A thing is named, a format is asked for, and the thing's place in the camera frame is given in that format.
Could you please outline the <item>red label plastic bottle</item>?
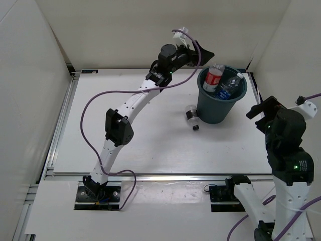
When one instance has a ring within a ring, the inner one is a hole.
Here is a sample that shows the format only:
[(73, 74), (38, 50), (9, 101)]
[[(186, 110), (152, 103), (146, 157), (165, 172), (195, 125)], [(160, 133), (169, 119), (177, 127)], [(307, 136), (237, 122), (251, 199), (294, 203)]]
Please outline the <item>red label plastic bottle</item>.
[(215, 89), (221, 80), (224, 70), (225, 70), (225, 65), (223, 64), (214, 63), (212, 66), (209, 67), (208, 73), (203, 83), (203, 89), (206, 92), (209, 92), (209, 93), (215, 92)]

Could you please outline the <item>blue label Aquafina bottle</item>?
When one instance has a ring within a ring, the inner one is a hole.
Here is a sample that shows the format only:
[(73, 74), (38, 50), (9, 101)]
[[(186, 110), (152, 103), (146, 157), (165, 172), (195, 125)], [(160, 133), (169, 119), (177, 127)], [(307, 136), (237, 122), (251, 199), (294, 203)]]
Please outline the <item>blue label Aquafina bottle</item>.
[(228, 100), (231, 95), (237, 91), (243, 78), (244, 76), (241, 73), (237, 73), (235, 76), (221, 81), (217, 87), (214, 97), (220, 100)]

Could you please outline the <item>black label plastic bottle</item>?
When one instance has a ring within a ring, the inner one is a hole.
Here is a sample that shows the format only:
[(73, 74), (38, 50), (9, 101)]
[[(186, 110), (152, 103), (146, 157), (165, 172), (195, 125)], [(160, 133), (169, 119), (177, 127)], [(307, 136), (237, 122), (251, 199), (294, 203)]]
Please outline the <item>black label plastic bottle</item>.
[(199, 118), (196, 106), (195, 105), (186, 106), (185, 114), (186, 114), (188, 125), (193, 129), (193, 131), (198, 131), (200, 118)]

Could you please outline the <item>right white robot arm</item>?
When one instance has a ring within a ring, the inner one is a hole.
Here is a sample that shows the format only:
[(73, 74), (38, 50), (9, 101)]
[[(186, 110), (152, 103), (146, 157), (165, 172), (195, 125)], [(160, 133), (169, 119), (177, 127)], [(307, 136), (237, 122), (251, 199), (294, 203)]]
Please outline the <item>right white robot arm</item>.
[(316, 106), (305, 103), (292, 108), (283, 106), (274, 96), (251, 108), (246, 114), (252, 119), (264, 113), (256, 121), (256, 127), (265, 134), (268, 164), (275, 186), (275, 215), (263, 205), (253, 185), (245, 175), (226, 179), (225, 194), (228, 199), (239, 200), (251, 219), (255, 240), (305, 240), (306, 220), (303, 212), (312, 205), (307, 202), (314, 179), (314, 162), (300, 144), (306, 130), (306, 120), (313, 118)]

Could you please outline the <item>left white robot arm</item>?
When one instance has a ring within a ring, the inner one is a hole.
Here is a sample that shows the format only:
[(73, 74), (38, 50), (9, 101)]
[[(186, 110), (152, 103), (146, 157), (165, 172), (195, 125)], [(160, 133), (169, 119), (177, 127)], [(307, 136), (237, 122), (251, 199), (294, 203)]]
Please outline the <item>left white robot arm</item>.
[(184, 67), (199, 68), (214, 57), (214, 53), (205, 50), (196, 41), (191, 50), (187, 44), (165, 44), (161, 47), (157, 60), (153, 61), (149, 73), (137, 91), (116, 109), (109, 109), (105, 116), (105, 142), (101, 152), (89, 145), (97, 156), (97, 164), (89, 175), (83, 176), (87, 195), (94, 201), (107, 197), (106, 185), (111, 167), (120, 152), (134, 136), (132, 123), (136, 116), (150, 101), (164, 89), (171, 88), (172, 74)]

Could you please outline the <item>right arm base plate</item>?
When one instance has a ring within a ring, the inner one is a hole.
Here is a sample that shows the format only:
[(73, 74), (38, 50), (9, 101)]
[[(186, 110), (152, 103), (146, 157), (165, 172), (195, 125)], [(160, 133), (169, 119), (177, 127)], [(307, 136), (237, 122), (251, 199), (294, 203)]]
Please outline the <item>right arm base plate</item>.
[(203, 191), (210, 196), (211, 212), (244, 212), (240, 201), (232, 194), (230, 185), (225, 182), (210, 183), (203, 187)]

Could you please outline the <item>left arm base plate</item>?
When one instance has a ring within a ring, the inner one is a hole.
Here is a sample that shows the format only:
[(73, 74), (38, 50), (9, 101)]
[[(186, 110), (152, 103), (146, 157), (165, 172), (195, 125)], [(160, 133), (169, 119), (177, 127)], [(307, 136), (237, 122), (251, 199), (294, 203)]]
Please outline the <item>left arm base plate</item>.
[(79, 182), (74, 210), (117, 211), (120, 208), (121, 186), (121, 182), (108, 182), (98, 197), (94, 197)]

